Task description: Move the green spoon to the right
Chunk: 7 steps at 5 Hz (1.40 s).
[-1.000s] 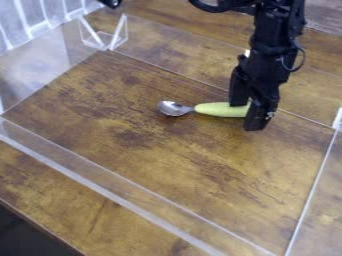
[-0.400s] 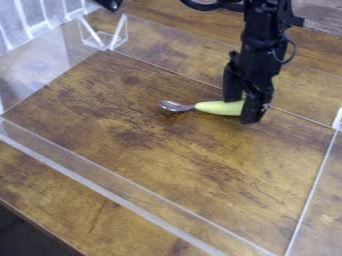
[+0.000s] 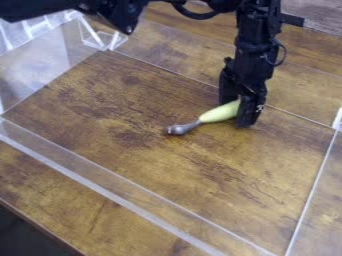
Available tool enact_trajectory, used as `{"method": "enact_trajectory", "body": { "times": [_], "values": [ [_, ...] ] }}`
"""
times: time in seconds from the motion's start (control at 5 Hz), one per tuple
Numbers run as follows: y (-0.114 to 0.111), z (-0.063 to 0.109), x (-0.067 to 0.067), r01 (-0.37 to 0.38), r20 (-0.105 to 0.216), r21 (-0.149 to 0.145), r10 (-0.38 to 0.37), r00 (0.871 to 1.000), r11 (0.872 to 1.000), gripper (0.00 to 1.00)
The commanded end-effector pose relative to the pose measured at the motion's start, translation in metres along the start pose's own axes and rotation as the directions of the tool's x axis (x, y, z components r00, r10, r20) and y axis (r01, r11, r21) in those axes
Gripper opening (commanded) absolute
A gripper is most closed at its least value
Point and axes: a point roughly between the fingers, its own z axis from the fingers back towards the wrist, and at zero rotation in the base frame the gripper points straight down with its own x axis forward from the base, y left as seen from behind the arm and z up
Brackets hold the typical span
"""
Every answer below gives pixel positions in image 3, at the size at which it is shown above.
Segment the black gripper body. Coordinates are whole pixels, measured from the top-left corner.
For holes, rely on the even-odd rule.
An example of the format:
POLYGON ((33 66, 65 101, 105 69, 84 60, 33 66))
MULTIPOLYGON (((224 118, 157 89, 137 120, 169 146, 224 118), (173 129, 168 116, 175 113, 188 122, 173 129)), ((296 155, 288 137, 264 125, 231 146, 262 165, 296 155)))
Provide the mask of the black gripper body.
POLYGON ((224 59, 224 68, 235 75, 237 96, 266 95, 266 81, 272 77, 282 27, 280 0, 243 0, 236 9, 237 35, 235 57, 224 59))

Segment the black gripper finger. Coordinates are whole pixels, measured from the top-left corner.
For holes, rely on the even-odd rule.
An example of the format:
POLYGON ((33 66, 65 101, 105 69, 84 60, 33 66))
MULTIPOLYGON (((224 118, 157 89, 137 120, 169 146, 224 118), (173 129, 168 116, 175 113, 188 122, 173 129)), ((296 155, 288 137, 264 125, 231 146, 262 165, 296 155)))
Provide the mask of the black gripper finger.
POLYGON ((237 84, 229 69, 223 69, 219 75, 219 104, 227 104, 237 99, 237 84))
POLYGON ((263 95, 244 95, 240 97, 240 104, 235 117, 235 126, 248 128, 258 120, 264 109, 266 97, 263 95))

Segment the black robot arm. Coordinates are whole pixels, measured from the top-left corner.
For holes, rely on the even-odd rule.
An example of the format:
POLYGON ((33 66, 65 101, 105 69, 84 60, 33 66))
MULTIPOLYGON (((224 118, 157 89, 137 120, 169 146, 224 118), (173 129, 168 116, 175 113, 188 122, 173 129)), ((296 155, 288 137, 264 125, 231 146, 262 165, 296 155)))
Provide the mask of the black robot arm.
POLYGON ((235 125, 256 123, 267 98, 266 81, 282 65, 287 50, 278 41, 282 32, 280 0, 200 0, 209 8, 195 13, 188 0, 0 0, 0 19, 9 23, 68 9, 104 20, 129 35, 152 2, 164 2, 187 18, 207 20, 219 14, 236 14, 235 56, 224 59, 219 77, 219 103, 237 104, 235 125))

